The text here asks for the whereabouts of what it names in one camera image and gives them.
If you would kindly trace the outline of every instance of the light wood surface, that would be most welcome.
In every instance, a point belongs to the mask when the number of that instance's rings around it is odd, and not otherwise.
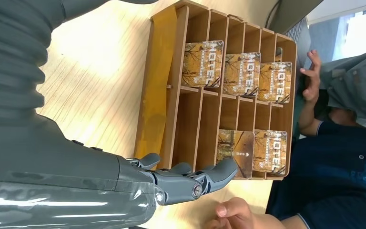
[[[194,0],[211,9],[264,26],[276,0]],[[132,157],[151,23],[149,18],[176,0],[152,5],[110,1],[53,32],[39,114],[55,120],[66,138]],[[202,228],[214,206],[234,196],[263,213],[271,181],[232,181],[200,200],[160,207],[148,228]]]

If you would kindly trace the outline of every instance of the wall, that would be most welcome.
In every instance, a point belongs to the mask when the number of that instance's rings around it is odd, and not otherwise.
[[[307,16],[314,24],[366,10],[366,0],[324,0]]]

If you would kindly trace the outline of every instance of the robotic hand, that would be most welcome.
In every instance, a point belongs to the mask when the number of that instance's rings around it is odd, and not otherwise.
[[[237,172],[232,160],[194,173],[187,164],[152,171],[157,154],[124,159],[84,147],[36,113],[51,32],[107,1],[0,0],[0,228],[135,226],[157,205],[196,200]]]

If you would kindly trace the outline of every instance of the tree pattern card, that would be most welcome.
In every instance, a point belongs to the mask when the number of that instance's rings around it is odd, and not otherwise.
[[[181,84],[188,87],[219,87],[223,50],[223,41],[187,43]]]
[[[254,131],[253,170],[285,174],[287,132],[271,130]]]
[[[272,103],[289,103],[292,68],[291,62],[262,63],[257,99]]]
[[[225,59],[224,93],[256,96],[259,90],[261,54],[228,54]]]
[[[239,171],[235,177],[252,178],[254,134],[247,131],[219,130],[217,163],[233,158]]]

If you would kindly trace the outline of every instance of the wooden organizer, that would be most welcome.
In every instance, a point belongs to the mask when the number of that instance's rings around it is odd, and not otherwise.
[[[252,179],[283,179],[289,172],[293,131],[297,53],[295,42],[281,34],[243,22],[236,16],[209,10],[189,0],[181,0],[175,3],[174,7],[177,14],[176,41],[168,84],[165,85],[167,88],[166,126],[160,151],[162,160],[158,166],[171,168],[186,162],[194,170],[200,170],[206,166],[215,165],[219,129],[278,130],[288,133],[285,175],[278,177],[254,171]],[[224,67],[222,83],[218,88],[181,86],[185,43],[213,40],[224,41],[223,63],[225,63],[226,54],[244,52],[261,52],[261,62],[274,62],[276,47],[283,48],[283,62],[293,63],[290,103],[272,104],[257,101],[255,97],[245,98],[223,94]],[[137,140],[143,128],[145,126],[139,122]]]

